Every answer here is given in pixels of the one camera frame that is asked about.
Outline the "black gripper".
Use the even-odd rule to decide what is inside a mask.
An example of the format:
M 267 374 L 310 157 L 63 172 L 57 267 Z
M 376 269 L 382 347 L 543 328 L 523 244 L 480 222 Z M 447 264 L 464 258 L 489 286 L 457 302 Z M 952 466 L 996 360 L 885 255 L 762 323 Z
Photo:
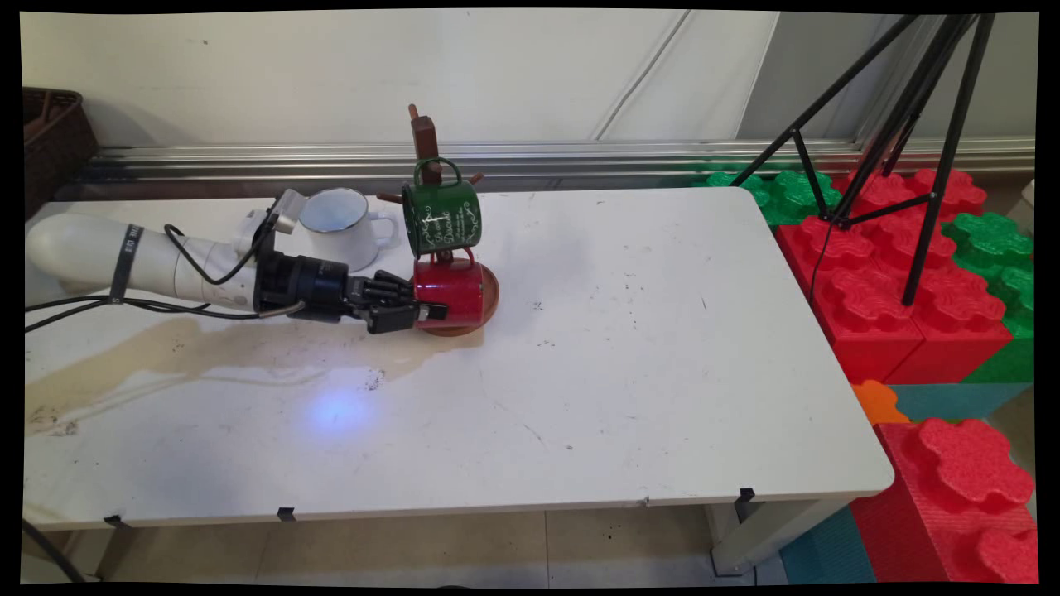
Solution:
M 349 317 L 361 320 L 369 334 L 448 317 L 446 303 L 414 299 L 412 283 L 390 271 L 352 276 L 344 263 L 281 252 L 258 255 L 253 306 L 262 317 L 330 325 Z

